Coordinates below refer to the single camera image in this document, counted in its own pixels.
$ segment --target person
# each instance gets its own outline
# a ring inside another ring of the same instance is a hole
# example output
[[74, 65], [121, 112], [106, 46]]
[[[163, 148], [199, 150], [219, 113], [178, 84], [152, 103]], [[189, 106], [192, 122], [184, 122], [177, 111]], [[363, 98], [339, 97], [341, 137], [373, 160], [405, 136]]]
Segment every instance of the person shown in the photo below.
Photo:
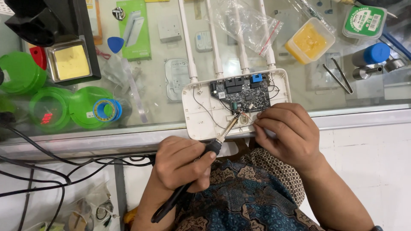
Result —
[[[175, 136], [163, 140], [132, 231], [382, 230], [319, 151], [319, 129], [302, 106], [275, 104], [257, 115], [253, 127], [264, 148], [259, 153], [269, 156], [261, 167], [217, 163], [214, 152], [196, 160], [204, 144]], [[151, 223], [173, 190], [189, 182], [194, 183], [181, 203], [159, 223]], [[298, 208], [304, 190], [319, 225]]]

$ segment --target yellow sponge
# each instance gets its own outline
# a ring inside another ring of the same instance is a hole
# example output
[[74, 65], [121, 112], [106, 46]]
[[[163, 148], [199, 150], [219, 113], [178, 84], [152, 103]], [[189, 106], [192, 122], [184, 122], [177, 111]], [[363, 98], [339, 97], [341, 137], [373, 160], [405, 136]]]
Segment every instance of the yellow sponge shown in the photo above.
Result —
[[57, 63], [58, 78], [60, 80], [90, 74], [90, 68], [82, 45], [55, 51], [54, 56]]

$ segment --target green box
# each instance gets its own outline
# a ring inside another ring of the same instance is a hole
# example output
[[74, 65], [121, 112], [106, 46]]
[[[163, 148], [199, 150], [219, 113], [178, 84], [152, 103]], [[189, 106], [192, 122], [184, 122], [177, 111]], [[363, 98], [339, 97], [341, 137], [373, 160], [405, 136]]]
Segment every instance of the green box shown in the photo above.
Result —
[[145, 1], [122, 1], [117, 2], [117, 6], [126, 13], [125, 19], [118, 23], [120, 36], [124, 39], [123, 57], [127, 59], [151, 59]]

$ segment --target circuit board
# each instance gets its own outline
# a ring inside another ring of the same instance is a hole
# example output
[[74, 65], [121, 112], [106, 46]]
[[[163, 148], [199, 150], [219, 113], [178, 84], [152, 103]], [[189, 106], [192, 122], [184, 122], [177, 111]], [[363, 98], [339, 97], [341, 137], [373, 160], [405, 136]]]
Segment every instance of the circuit board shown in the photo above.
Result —
[[271, 106], [266, 74], [255, 74], [210, 82], [211, 96], [229, 103], [237, 111], [263, 111]]

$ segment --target red tool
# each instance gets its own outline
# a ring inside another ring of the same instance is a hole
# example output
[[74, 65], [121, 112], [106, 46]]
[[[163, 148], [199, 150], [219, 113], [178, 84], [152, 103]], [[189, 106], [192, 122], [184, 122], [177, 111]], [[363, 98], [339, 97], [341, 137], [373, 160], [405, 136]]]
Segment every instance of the red tool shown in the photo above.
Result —
[[47, 68], [47, 59], [46, 59], [46, 52], [44, 48], [39, 46], [33, 46], [30, 48], [31, 56], [33, 57], [36, 64], [41, 67], [43, 70]]

